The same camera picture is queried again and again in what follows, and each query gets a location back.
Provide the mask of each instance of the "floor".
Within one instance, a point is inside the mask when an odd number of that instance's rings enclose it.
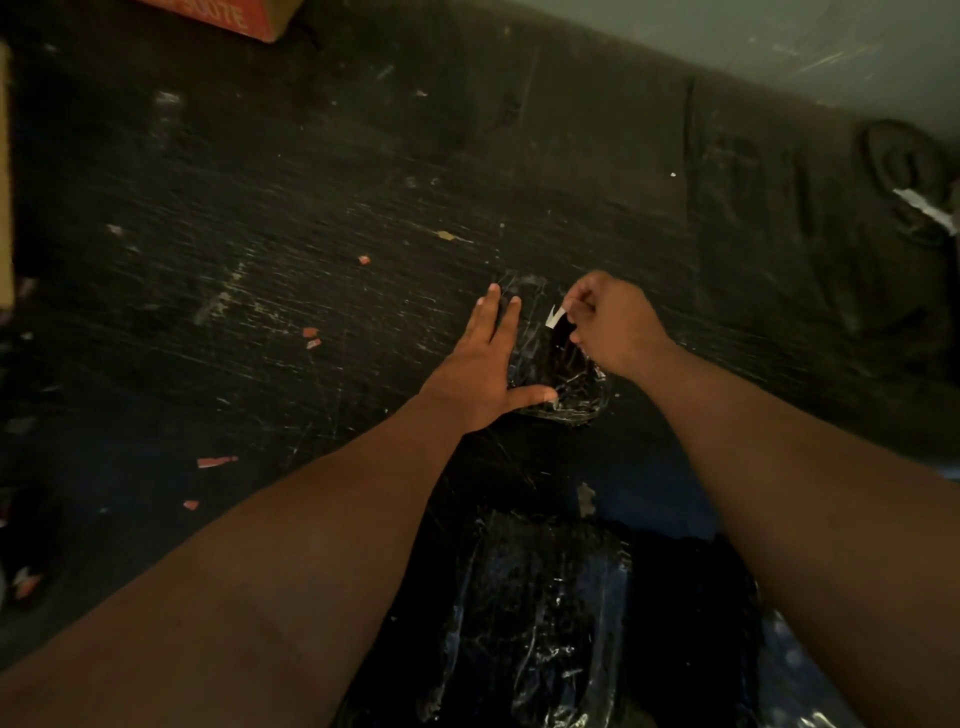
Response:
[[[960,463],[955,260],[888,225],[861,119],[493,0],[311,1],[275,45],[128,0],[0,22],[17,268],[39,279],[0,395],[36,423],[0,433],[0,463],[59,494],[64,544],[0,621],[0,666],[400,406],[508,269],[614,271],[697,353]],[[590,426],[468,437],[420,573],[478,503],[572,515],[584,482],[600,518],[713,535],[662,417],[614,391]],[[238,460],[197,469],[214,456]]]

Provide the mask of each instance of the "black plastic bag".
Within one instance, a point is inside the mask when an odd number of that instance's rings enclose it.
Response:
[[[554,402],[521,411],[567,425],[581,425],[599,415],[610,401],[607,375],[570,343],[573,325],[566,316],[555,328],[546,327],[551,308],[561,305],[565,291],[545,278],[523,276],[517,271],[507,271],[500,289],[501,310],[506,310],[513,296],[523,300],[516,345],[507,370],[510,386],[546,384],[560,395]]]
[[[631,563],[590,522],[478,522],[423,721],[591,728],[617,708]]]

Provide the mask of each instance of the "white paper scrap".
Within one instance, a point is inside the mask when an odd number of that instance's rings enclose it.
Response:
[[[560,320],[564,317],[565,313],[566,311],[564,310],[563,306],[561,306],[560,310],[557,311],[556,313],[553,312],[553,306],[550,306],[550,315],[546,319],[546,327],[554,328],[560,322]]]
[[[944,212],[938,207],[934,207],[927,201],[926,197],[912,189],[895,189],[894,194],[900,197],[911,207],[918,209],[924,215],[936,223],[944,226],[951,235],[956,235],[957,228],[953,225],[953,218],[949,213]]]

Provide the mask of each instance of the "human hand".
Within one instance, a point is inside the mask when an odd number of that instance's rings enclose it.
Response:
[[[507,364],[516,342],[521,302],[514,296],[497,328],[499,304],[500,286],[491,283],[487,295],[473,308],[453,353],[420,389],[421,397],[453,406],[465,433],[483,429],[507,412],[557,398],[546,386],[507,389]]]
[[[636,379],[644,359],[676,348],[643,291],[603,271],[574,283],[564,308],[577,327],[570,341],[616,375]]]

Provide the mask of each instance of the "gray wall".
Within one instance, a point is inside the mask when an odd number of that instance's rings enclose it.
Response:
[[[960,0],[515,0],[960,150]]]

